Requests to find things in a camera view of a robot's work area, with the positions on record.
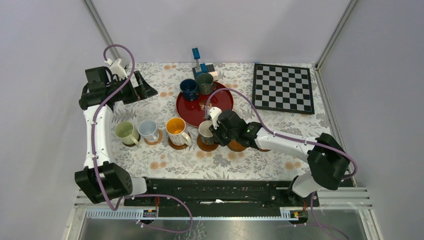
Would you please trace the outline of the black mug cream inside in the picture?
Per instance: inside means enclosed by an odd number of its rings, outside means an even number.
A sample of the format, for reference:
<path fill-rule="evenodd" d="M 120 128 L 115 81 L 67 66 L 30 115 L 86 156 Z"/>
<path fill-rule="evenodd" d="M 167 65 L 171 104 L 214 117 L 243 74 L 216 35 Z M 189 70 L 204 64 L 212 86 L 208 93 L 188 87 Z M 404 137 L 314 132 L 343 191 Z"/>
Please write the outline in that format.
<path fill-rule="evenodd" d="M 200 140 L 206 146 L 215 144 L 214 135 L 210 130 L 211 126 L 213 126 L 213 122 L 211 120 L 205 120 L 198 127 Z"/>

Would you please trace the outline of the light blue mug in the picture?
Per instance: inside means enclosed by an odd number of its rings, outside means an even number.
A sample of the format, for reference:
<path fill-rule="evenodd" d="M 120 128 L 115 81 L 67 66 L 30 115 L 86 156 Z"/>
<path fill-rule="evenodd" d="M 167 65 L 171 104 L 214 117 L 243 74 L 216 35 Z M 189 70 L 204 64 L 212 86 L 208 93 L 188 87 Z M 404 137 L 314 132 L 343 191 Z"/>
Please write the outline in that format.
<path fill-rule="evenodd" d="M 160 134 L 158 131 L 158 126 L 154 120 L 143 120 L 141 123 L 139 123 L 137 130 L 148 143 L 155 143 L 159 140 Z"/>

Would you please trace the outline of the light green mug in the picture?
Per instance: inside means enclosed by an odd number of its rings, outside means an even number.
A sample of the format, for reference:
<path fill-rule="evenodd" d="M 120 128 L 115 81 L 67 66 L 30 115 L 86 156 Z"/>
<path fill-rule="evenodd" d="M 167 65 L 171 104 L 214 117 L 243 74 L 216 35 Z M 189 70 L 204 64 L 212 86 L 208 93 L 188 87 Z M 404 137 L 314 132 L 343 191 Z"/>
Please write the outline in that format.
<path fill-rule="evenodd" d="M 135 139 L 140 136 L 136 127 L 129 121 L 120 122 L 115 128 L 115 134 L 122 143 L 126 144 L 133 143 L 131 136 Z"/>

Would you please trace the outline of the dark blue mug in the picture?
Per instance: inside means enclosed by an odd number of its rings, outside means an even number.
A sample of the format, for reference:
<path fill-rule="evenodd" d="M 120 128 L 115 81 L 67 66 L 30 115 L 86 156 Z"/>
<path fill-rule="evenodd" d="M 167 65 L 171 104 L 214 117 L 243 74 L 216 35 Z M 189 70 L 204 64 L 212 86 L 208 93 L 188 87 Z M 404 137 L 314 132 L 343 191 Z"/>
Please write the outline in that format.
<path fill-rule="evenodd" d="M 184 100 L 192 102 L 199 98 L 198 85 L 194 79 L 185 79 L 179 85 Z"/>

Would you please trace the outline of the patterned mug orange inside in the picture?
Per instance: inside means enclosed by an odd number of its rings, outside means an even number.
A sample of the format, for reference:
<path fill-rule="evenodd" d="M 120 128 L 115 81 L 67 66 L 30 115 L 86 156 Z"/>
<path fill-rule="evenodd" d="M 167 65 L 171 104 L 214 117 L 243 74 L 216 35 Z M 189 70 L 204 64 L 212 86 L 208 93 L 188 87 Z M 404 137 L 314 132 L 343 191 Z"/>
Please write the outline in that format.
<path fill-rule="evenodd" d="M 171 118 L 166 123 L 166 131 L 169 139 L 175 146 L 191 146 L 192 138 L 187 131 L 186 122 L 180 117 Z"/>

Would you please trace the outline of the light wooden coaster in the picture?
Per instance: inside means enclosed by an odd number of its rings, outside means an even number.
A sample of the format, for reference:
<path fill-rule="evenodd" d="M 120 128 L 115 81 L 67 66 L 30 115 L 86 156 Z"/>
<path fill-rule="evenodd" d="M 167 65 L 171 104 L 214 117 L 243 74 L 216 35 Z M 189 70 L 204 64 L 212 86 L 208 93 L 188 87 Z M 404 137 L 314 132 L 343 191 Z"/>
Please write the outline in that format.
<path fill-rule="evenodd" d="M 162 141 L 162 139 L 163 139 L 163 132 L 159 129 L 159 130 L 158 130 L 158 139 L 157 139 L 156 141 L 154 141 L 154 142 L 149 142 L 149 141 L 147 141 L 147 139 L 145 138 L 145 139 L 144 139 L 144 142 L 145 142 L 147 145 L 153 146 L 153 145 L 157 145 L 157 144 L 159 144 L 159 143 Z"/>

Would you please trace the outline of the dark green mug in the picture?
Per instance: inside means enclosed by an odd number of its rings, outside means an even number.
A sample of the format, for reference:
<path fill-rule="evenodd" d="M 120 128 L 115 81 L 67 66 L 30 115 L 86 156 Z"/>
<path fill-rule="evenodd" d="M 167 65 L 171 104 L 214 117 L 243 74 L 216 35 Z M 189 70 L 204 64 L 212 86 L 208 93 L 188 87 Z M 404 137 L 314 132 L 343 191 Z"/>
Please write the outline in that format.
<path fill-rule="evenodd" d="M 209 95 L 216 91 L 219 86 L 210 73 L 201 73 L 195 79 L 200 95 Z"/>

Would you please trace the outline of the dark brown wooden coaster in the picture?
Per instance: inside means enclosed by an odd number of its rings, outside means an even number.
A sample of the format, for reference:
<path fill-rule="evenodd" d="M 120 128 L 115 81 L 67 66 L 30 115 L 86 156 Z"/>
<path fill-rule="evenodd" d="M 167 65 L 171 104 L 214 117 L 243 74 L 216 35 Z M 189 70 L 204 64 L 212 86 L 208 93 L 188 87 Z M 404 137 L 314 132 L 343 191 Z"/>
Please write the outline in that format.
<path fill-rule="evenodd" d="M 130 137 L 131 137 L 132 143 L 131 144 L 127 144 L 127 143 L 124 143 L 123 142 L 123 145 L 124 146 L 126 146 L 126 147 L 134 147 L 134 146 L 138 146 L 138 145 L 141 144 L 140 141 L 141 141 L 142 137 L 140 135 L 138 136 L 137 139 L 135 139 L 132 135 Z"/>

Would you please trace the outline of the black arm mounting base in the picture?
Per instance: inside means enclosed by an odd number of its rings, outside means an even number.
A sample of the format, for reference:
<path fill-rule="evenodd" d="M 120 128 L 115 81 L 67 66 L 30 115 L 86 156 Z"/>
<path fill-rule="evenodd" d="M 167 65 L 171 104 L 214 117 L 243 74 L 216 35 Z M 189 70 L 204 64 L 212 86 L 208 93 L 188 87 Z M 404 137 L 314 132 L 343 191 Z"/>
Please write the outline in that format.
<path fill-rule="evenodd" d="M 280 208 L 318 207 L 315 196 L 300 197 L 290 181 L 147 178 L 144 197 L 126 207 L 153 207 L 165 218 L 279 217 Z"/>

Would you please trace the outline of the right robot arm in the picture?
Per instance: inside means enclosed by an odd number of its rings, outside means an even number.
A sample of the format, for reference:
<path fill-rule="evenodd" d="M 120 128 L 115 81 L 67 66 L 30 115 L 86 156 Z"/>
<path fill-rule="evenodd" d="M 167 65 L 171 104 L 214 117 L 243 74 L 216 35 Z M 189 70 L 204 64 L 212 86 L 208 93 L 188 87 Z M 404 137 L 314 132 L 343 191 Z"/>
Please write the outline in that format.
<path fill-rule="evenodd" d="M 207 119 L 212 121 L 209 130 L 221 146 L 235 141 L 244 148 L 275 151 L 308 164 L 309 170 L 296 176 L 286 193 L 287 201 L 293 206 L 301 205 L 311 193 L 320 189 L 337 190 L 345 177 L 349 161 L 341 146 L 327 133 L 316 138 L 272 133 L 260 122 L 247 123 L 233 110 L 222 111 L 218 107 L 207 111 Z"/>

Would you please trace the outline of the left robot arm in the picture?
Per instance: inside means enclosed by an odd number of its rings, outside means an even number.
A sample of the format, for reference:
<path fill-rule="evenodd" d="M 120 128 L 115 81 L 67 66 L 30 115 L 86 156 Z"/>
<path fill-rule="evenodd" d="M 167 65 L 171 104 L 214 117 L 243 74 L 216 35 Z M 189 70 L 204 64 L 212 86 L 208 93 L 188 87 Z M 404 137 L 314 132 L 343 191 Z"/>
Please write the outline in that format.
<path fill-rule="evenodd" d="M 144 206 L 152 204 L 155 192 L 148 187 L 146 178 L 134 178 L 115 163 L 111 145 L 111 123 L 114 105 L 117 102 L 132 104 L 157 95 L 136 70 L 137 86 L 125 82 L 125 77 L 108 67 L 100 66 L 85 70 L 87 84 L 83 87 L 78 101 L 87 130 L 87 150 L 83 169 L 75 172 L 74 180 L 88 199 L 99 204 L 109 200 L 136 195 Z"/>

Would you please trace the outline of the red round tray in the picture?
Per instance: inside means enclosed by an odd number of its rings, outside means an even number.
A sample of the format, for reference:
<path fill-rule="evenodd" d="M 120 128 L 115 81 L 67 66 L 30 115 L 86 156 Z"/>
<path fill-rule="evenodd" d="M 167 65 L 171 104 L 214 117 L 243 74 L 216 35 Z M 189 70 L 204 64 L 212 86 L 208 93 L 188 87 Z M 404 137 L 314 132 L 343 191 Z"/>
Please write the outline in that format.
<path fill-rule="evenodd" d="M 183 98 L 180 92 L 176 99 L 176 111 L 188 125 L 198 128 L 200 123 L 205 121 L 205 106 L 210 95 L 202 95 L 193 101 Z M 229 90 L 223 90 L 216 93 L 210 100 L 208 108 L 217 107 L 222 111 L 232 110 L 234 99 Z"/>

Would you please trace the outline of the blue and black block toy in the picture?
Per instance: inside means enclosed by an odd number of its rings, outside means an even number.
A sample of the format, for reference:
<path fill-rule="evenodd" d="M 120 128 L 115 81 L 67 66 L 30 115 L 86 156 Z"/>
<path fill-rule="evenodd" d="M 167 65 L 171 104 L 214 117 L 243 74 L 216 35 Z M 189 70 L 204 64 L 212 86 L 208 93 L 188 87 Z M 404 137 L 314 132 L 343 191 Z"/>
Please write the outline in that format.
<path fill-rule="evenodd" d="M 201 56 L 200 56 L 199 49 L 197 47 L 192 49 L 192 54 L 195 60 L 195 67 L 192 68 L 194 80 L 196 80 L 198 75 L 202 73 L 209 73 L 212 75 L 213 80 L 217 82 L 219 80 L 219 74 L 215 70 L 214 65 L 212 63 L 211 64 L 200 63 Z"/>

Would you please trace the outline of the black and white chessboard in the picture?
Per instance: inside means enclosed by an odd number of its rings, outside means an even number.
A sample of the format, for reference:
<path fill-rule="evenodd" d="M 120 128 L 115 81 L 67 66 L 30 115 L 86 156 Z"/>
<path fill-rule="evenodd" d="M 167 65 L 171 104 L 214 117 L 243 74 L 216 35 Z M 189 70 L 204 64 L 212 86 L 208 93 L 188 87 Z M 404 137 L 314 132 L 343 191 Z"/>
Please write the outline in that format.
<path fill-rule="evenodd" d="M 254 64 L 251 102 L 261 110 L 315 114 L 310 70 L 296 66 Z"/>

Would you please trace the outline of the aluminium rail frame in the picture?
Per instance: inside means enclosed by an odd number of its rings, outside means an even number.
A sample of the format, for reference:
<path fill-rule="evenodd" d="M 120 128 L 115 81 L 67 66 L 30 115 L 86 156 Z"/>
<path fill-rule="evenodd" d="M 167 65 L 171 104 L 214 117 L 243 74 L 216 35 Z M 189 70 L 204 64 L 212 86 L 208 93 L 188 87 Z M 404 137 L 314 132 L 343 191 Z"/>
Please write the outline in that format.
<path fill-rule="evenodd" d="M 65 229 L 66 240 L 326 240 L 328 232 L 340 239 L 381 240 L 383 235 L 363 187 L 321 190 L 319 206 L 305 224 L 292 226 L 290 208 L 279 217 L 226 217 L 188 220 L 157 219 L 152 228 L 136 221 L 141 207 L 121 206 L 112 211 L 104 204 L 94 205 L 79 193 Z"/>

